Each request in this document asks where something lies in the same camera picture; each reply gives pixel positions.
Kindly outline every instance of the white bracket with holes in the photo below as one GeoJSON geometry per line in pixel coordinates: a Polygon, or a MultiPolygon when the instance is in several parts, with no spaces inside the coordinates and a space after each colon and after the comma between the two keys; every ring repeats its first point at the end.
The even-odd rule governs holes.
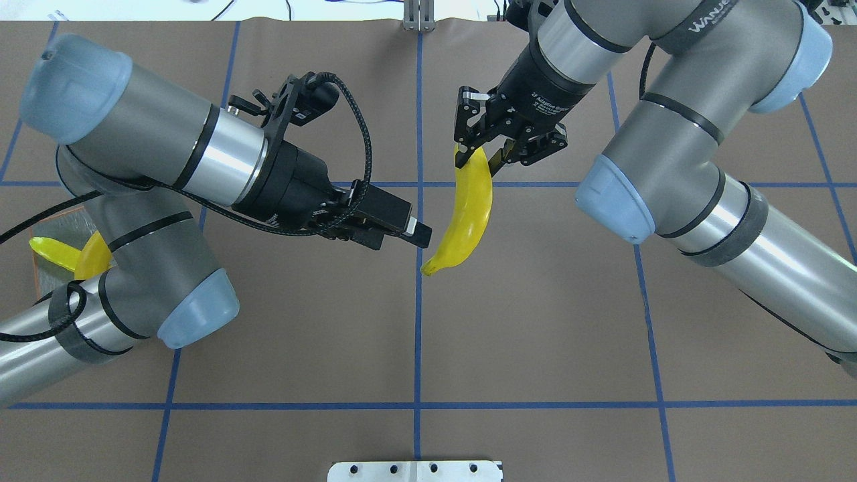
{"type": "Polygon", "coordinates": [[[502,482],[499,461],[340,462],[327,482],[502,482]]]}

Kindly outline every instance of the robotic arm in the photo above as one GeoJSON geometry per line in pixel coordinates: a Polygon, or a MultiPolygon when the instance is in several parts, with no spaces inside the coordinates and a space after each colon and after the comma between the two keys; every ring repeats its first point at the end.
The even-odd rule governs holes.
{"type": "Polygon", "coordinates": [[[672,58],[578,187],[588,215],[633,244],[658,234],[857,377],[857,268],[710,160],[747,112],[784,107],[821,75],[830,36],[792,0],[518,0],[530,43],[487,93],[459,90],[456,166],[566,146],[559,121],[644,36],[672,58]],[[482,113],[475,123],[470,119],[482,113]]]}
{"type": "Polygon", "coordinates": [[[232,96],[223,110],[81,37],[47,46],[21,118],[59,143],[59,177],[87,199],[116,267],[0,323],[0,407],[141,340],[157,335],[179,348],[237,315],[232,285],[177,192],[268,232],[373,250],[384,236],[428,245],[431,229],[411,216],[411,204],[369,183],[369,133],[338,77],[290,76],[272,99],[254,97],[261,106],[232,96]],[[324,161],[285,140],[289,125],[334,106],[335,87],[366,145],[365,177],[348,189],[330,182],[324,161]],[[263,117],[261,127],[238,111],[263,117]]]}

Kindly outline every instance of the yellow banana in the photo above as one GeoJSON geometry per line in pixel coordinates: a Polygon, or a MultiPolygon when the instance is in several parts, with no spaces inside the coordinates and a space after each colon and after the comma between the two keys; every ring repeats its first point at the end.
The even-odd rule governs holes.
{"type": "Polygon", "coordinates": [[[101,233],[95,232],[78,250],[52,238],[31,238],[30,247],[39,256],[75,273],[76,280],[88,280],[110,267],[111,253],[101,233]]]}
{"type": "Polygon", "coordinates": [[[470,256],[488,225],[493,188],[488,158],[479,148],[464,167],[455,170],[452,220],[437,252],[420,268],[423,274],[431,276],[443,268],[458,266],[470,256]]]}

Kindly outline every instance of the light blue joint cap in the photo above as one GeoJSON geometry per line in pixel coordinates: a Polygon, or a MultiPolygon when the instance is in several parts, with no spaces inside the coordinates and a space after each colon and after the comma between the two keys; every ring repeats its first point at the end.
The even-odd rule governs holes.
{"type": "Polygon", "coordinates": [[[786,74],[764,99],[753,104],[750,112],[767,114],[777,111],[797,99],[798,94],[812,87],[827,69],[833,54],[833,40],[825,30],[809,16],[806,7],[798,3],[803,12],[803,32],[800,34],[798,51],[794,54],[786,74]]]}
{"type": "Polygon", "coordinates": [[[158,338],[176,349],[204,338],[238,314],[238,296],[221,268],[179,303],[158,329],[158,338]]]}
{"type": "Polygon", "coordinates": [[[21,120],[60,144],[92,132],[122,97],[134,63],[72,33],[45,48],[24,87],[21,120]]]}
{"type": "Polygon", "coordinates": [[[604,154],[595,158],[574,200],[583,212],[628,243],[640,244],[655,232],[655,220],[643,198],[604,154]]]}

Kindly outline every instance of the white bracket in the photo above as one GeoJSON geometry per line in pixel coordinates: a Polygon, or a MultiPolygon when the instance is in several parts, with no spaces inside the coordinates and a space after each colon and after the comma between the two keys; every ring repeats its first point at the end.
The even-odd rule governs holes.
{"type": "Polygon", "coordinates": [[[405,0],[402,27],[412,32],[434,30],[434,0],[405,0]]]}
{"type": "Polygon", "coordinates": [[[503,482],[503,462],[340,462],[330,467],[327,482],[503,482]]]}

